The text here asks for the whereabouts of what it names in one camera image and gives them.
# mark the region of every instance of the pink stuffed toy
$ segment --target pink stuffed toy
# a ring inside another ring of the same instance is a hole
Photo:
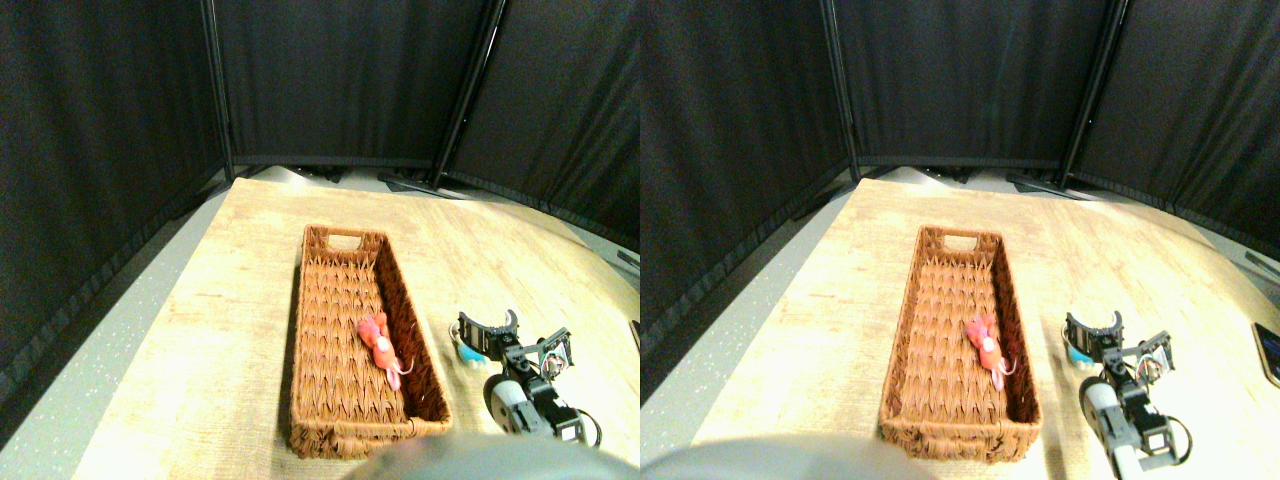
[[[982,367],[991,370],[991,381],[996,384],[996,392],[1002,392],[1005,389],[1005,375],[1011,375],[1014,369],[1018,367],[1018,361],[1014,360],[1014,366],[1006,369],[1004,355],[1000,353],[1000,343],[992,337],[992,328],[996,326],[996,315],[978,315],[969,324],[965,325],[964,330],[969,335],[969,342],[973,342],[974,347],[978,347],[978,360],[982,362]]]
[[[378,315],[365,317],[360,325],[356,325],[356,332],[360,333],[360,339],[365,340],[365,344],[374,351],[374,365],[387,370],[387,383],[392,385],[392,390],[398,392],[399,376],[413,371],[413,364],[410,362],[408,370],[403,370],[399,358],[396,358],[396,347],[392,346],[390,330],[387,329],[387,314],[378,312]]]

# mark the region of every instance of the gray floor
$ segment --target gray floor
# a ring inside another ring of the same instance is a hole
[[[924,173],[913,168],[900,168],[882,180],[947,186],[952,188],[977,189],[1001,193],[1019,193],[1014,184],[1005,180],[1006,170],[982,170],[968,183],[959,183],[940,175]],[[833,184],[849,183],[847,175],[837,179]],[[1075,192],[1100,201],[1138,204],[1130,198],[1107,191]],[[1052,193],[1032,192],[1020,193],[1047,198],[1061,198]],[[664,453],[682,447],[687,447],[703,420],[710,411],[716,397],[724,387],[728,375],[741,361],[746,347],[755,338],[756,332],[764,320],[773,311],[773,306],[782,298],[782,293],[791,279],[795,278],[800,266],[817,247],[818,241],[827,232],[827,228],[836,220],[836,215],[849,202],[849,193],[831,201],[824,207],[797,221],[792,221],[780,229],[774,237],[769,238],[755,253],[751,255],[740,270],[754,274],[751,278],[741,279],[742,287],[731,285],[731,291],[737,291],[736,297],[728,301],[728,306],[716,319],[712,326],[699,338],[692,349],[680,361],[658,387],[658,390],[649,398],[640,410],[640,462],[646,465]],[[1262,269],[1244,259],[1245,250],[1219,234],[1201,229],[1219,251],[1224,252],[1234,261],[1245,276],[1280,305],[1280,279],[1270,278]],[[726,280],[732,284],[732,278]]]
[[[323,178],[273,166],[253,178],[389,193],[387,184],[379,182],[376,175],[376,170],[353,170],[334,184]],[[218,178],[211,179],[210,183],[216,180]],[[509,200],[477,189],[457,189],[454,193],[476,201],[512,204]],[[421,192],[398,195],[426,196]],[[58,479],[69,477],[76,471],[120,378],[137,353],[138,344],[146,337],[151,323],[159,315],[160,307],[225,197],[227,193],[220,193],[184,218],[165,225],[111,283],[104,287],[77,321],[72,323],[78,326],[68,328],[69,330],[81,328],[92,332],[81,332],[79,335],[76,332],[64,333],[63,337],[87,335],[87,339],[78,348],[63,347],[64,353],[70,356],[64,369],[42,372],[56,376],[38,401],[31,398],[35,407],[5,444],[4,451],[0,451],[0,472],[4,472],[4,477]],[[618,260],[617,252],[622,248],[573,225],[568,227],[632,287],[639,288],[639,271]],[[639,259],[635,252],[622,251]]]

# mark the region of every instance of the gray blurry object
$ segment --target gray blurry object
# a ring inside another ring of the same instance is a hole
[[[634,466],[580,443],[548,436],[468,433],[390,444],[346,476],[348,480],[639,477]]]
[[[449,433],[374,452],[348,480],[808,480],[929,479],[902,449],[836,435],[765,436],[685,448],[636,470],[547,436]]]
[[[644,467],[653,480],[929,479],[901,448],[865,438],[788,435],[672,452]]]

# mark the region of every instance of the wooden table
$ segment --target wooden table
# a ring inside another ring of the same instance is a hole
[[[300,460],[289,428],[285,339],[302,229],[387,232],[435,360],[454,429],[500,433],[484,407],[492,371],[458,365],[458,311],[490,325],[520,314],[532,343],[561,326],[577,364],[556,387],[604,428],[602,449],[639,458],[639,294],[559,221],[534,210],[239,179],[124,374],[78,477],[337,477],[358,462]]]
[[[1280,388],[1263,376],[1252,333],[1254,321],[1280,330],[1277,311],[1189,224],[1142,206],[877,180],[852,193],[695,443],[786,433],[878,438],[882,385],[922,224],[1004,234],[1044,426],[1016,463],[913,462],[940,477],[1110,477],[1078,401],[1089,374],[1068,365],[1060,330],[1066,312],[1110,326],[1119,310],[1126,346],[1169,330],[1176,370],[1151,397],[1194,435],[1187,463],[1148,476],[1280,477]]]

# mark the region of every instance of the black fabric panel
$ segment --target black fabric panel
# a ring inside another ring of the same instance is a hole
[[[233,151],[431,165],[483,4],[218,1]]]
[[[641,401],[690,310],[849,165],[820,3],[646,4]]]
[[[860,155],[858,156],[858,164],[861,166],[992,166],[1043,170],[1059,166],[1057,160],[888,155]]]
[[[6,381],[220,165],[204,38],[200,3],[0,9]]]
[[[298,166],[383,166],[422,168],[421,159],[388,159],[365,156],[314,156],[314,155],[236,155],[236,165],[298,165]]]
[[[635,1],[507,4],[449,174],[588,219],[580,227],[636,248],[635,9]]]
[[[840,1],[859,155],[1056,168],[1105,13],[1103,1]]]
[[[1132,3],[1078,173],[1280,251],[1277,58],[1280,3]]]

